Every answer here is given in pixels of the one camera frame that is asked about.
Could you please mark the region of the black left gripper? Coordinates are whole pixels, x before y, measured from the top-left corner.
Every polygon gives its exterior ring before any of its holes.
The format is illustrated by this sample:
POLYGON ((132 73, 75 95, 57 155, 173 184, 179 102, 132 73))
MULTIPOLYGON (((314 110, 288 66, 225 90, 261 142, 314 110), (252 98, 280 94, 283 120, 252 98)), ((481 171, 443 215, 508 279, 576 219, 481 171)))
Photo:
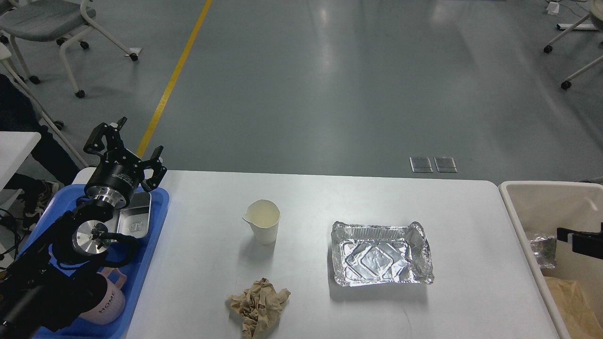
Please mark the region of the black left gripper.
POLYGON ((103 200, 120 210, 129 206, 139 184, 146 192, 157 189, 167 173, 161 154, 164 147, 157 146, 151 157, 142 161, 133 153, 127 153, 120 131, 127 122, 122 117, 118 122, 97 125, 85 142, 85 153, 99 157, 99 165, 84 188, 89 198, 103 200), (152 170, 150 177, 145 170, 152 170))

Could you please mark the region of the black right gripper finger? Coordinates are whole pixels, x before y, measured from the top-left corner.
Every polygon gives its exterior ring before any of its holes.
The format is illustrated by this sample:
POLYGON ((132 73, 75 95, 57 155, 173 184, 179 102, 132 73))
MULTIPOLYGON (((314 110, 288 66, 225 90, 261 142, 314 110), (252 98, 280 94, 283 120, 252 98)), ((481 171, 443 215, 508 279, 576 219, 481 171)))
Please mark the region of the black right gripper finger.
POLYGON ((558 227, 556 239, 571 244, 573 253, 603 259, 603 229, 599 232, 583 232, 558 227))

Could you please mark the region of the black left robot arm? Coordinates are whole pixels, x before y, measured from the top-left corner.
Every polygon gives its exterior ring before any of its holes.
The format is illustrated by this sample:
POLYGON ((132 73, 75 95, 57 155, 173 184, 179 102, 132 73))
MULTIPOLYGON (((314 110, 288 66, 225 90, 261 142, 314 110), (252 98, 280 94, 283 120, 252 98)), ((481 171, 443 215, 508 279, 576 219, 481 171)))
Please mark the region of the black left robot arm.
POLYGON ((37 226, 21 255, 1 272, 1 337, 30 339, 56 332, 100 307, 106 317, 124 307, 108 275, 132 263, 151 234, 151 191, 167 168, 158 146, 142 160, 121 139, 122 117, 97 125, 84 152, 99 164, 74 201, 50 225, 37 226))

